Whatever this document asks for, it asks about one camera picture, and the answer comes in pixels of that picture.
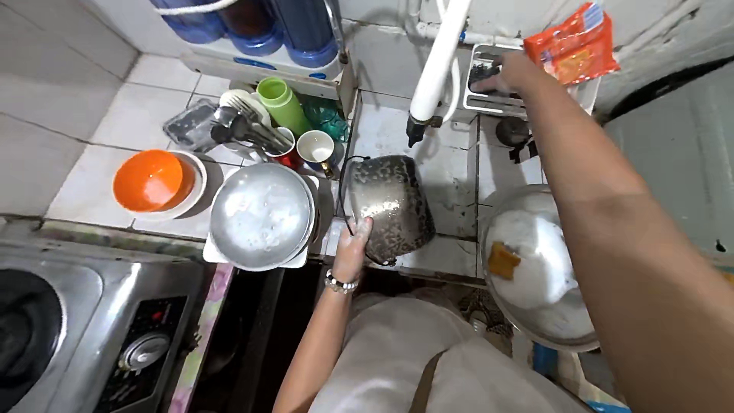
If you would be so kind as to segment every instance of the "white mug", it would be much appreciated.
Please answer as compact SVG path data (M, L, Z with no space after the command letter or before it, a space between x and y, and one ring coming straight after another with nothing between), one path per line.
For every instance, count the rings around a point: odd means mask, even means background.
M323 131L308 131L298 138L298 154L314 170L323 170L328 179L334 178L336 159L334 140Z

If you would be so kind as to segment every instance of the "white shirt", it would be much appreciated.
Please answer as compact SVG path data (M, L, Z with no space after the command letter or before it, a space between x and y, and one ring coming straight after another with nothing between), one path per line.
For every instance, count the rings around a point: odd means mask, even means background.
M390 298L349 323L344 350L309 412L406 413L426 363L447 348L427 412L588 411L477 337L450 310L415 298Z

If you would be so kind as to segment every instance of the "person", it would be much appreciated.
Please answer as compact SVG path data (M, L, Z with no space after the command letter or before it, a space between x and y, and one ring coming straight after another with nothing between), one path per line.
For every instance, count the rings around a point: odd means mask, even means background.
M575 276L628 405L731 412L734 290L552 76L521 52L501 63L473 88L525 102ZM357 280L370 230L365 219L341 235L335 279ZM350 294L324 291L273 412L588 411L446 308L389 298L347 327L349 307Z

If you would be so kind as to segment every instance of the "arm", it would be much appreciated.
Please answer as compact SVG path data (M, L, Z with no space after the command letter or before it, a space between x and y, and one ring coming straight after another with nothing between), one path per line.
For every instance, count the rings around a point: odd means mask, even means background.
M341 232L332 269L334 278L345 283L357 279L371 230L372 218L365 218L353 237L346 229ZM352 294L334 292L329 288L324 290L280 385L274 413L308 411L341 352L351 300Z
M500 79L477 87L525 101L576 278L632 410L731 409L734 290L566 90L521 53L503 59Z

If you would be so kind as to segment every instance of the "tiled counter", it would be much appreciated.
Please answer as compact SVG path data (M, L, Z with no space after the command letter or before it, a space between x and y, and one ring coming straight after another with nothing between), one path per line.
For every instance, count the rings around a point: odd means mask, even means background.
M167 119L199 98L218 101L229 81L192 73L179 61L144 55L120 88L90 144L69 173L46 218L114 227L131 232L203 241L211 201L232 170L251 165L223 147L202 155L208 185L202 200L180 218L167 222L135 220L115 202L112 178L135 151L174 149L161 130ZM495 138L496 118L467 117L431 129L424 141L407 147L405 125L409 99L362 92L355 110L350 154L378 157L404 154L415 159L438 236L421 250L401 256L392 270L421 276L483 278L477 258L478 221L490 213L496 190L541 183L539 158L519 165L509 148ZM312 256L333 256L344 220L333 218L337 182L320 181L319 202L325 214ZM349 214L349 203L346 203Z

